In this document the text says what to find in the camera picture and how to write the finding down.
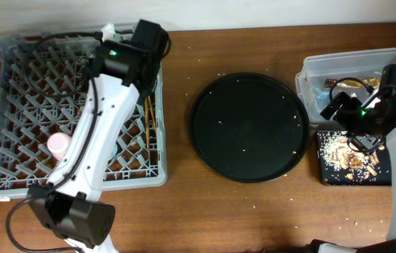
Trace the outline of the wooden chopstick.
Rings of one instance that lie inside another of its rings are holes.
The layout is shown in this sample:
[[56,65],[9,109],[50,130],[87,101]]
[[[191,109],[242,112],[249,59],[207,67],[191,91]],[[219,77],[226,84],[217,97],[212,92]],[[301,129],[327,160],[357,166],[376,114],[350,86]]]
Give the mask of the wooden chopstick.
[[152,124],[153,124],[153,128],[154,128],[154,132],[155,132],[156,135],[157,135],[157,122],[156,122],[156,119],[155,119],[154,107],[153,107],[153,104],[152,104],[151,96],[148,96],[148,97],[147,97],[147,102],[148,102],[148,106],[149,106],[149,109],[150,109],[150,114],[151,114],[151,119],[152,119]]
[[149,96],[145,99],[145,137],[146,137],[146,148],[150,149],[150,102]]

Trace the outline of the gold snack wrapper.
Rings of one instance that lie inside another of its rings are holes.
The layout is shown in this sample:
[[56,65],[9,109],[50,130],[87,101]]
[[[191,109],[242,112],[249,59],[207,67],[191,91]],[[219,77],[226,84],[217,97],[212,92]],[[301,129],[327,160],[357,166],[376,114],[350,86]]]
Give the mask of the gold snack wrapper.
[[[335,82],[336,79],[326,79],[324,81],[324,87],[330,89]],[[374,89],[376,89],[380,85],[381,80],[378,78],[370,77],[370,78],[361,79],[361,82],[369,86],[372,86]],[[336,86],[338,88],[354,88],[354,89],[361,89],[363,87],[361,83],[353,80],[342,81],[341,83],[338,83]]]

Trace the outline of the food scraps with rice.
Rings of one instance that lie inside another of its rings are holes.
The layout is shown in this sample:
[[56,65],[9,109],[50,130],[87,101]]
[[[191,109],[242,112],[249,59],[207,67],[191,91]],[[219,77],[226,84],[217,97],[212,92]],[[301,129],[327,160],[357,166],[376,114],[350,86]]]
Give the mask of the food scraps with rice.
[[378,153],[371,155],[355,151],[348,144],[344,131],[325,131],[318,134],[318,155],[322,178],[329,185],[366,185],[378,183],[383,169]]

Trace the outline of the pink cup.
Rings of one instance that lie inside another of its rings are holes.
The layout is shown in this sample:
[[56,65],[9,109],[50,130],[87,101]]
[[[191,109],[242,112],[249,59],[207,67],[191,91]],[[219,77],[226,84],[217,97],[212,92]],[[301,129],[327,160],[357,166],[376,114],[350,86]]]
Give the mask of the pink cup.
[[48,150],[57,161],[61,161],[64,157],[68,146],[70,144],[71,137],[62,132],[52,134],[47,140]]

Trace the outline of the light blue cup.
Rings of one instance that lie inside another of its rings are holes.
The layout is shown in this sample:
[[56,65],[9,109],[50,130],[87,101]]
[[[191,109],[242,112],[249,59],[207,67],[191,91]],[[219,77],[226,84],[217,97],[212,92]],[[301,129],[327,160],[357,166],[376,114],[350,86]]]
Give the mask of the light blue cup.
[[111,152],[110,159],[115,157],[115,155],[117,154],[117,151],[118,151],[118,145],[115,144],[114,147],[113,147],[113,150]]

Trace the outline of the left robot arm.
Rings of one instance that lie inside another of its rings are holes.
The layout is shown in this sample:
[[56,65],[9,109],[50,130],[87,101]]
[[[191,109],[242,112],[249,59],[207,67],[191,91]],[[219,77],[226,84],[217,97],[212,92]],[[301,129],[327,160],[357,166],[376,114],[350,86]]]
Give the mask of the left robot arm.
[[139,20],[132,37],[115,41],[107,25],[86,67],[88,93],[67,149],[45,185],[31,185],[23,203],[41,225],[75,252],[115,252],[112,205],[99,201],[111,152],[136,105],[157,83],[171,39],[161,25]]

